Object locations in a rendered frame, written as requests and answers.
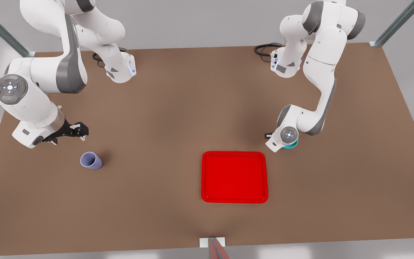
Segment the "lavender cup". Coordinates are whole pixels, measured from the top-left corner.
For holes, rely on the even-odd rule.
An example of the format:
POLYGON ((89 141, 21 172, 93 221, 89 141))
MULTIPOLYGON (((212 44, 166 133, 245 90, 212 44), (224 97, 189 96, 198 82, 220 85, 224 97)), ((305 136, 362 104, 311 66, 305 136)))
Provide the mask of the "lavender cup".
POLYGON ((92 151, 82 154, 79 162, 88 169, 100 169, 102 167, 102 160, 92 151))

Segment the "silver frame post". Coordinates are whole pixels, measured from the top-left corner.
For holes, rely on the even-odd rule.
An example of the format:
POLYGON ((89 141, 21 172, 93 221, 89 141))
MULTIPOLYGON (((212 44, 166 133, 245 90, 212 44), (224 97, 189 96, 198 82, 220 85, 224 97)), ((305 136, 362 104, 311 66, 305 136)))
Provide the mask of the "silver frame post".
POLYGON ((414 0, 401 12, 401 14, 386 28, 376 41, 370 41, 371 47, 383 47, 384 44, 414 15, 414 0))
POLYGON ((224 237, 200 238, 200 248, 208 248, 208 259, 231 259, 225 251, 224 237))
POLYGON ((28 51, 4 26, 0 24, 0 38, 22 57, 34 57, 35 51, 28 51))

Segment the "red tray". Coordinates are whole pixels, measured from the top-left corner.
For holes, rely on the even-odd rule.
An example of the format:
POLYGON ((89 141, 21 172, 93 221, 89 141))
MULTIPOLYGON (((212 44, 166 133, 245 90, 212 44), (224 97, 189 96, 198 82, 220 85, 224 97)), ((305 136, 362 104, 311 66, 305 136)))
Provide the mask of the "red tray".
POLYGON ((266 158, 257 151, 206 151, 201 197, 210 203, 263 204, 268 200, 266 158))

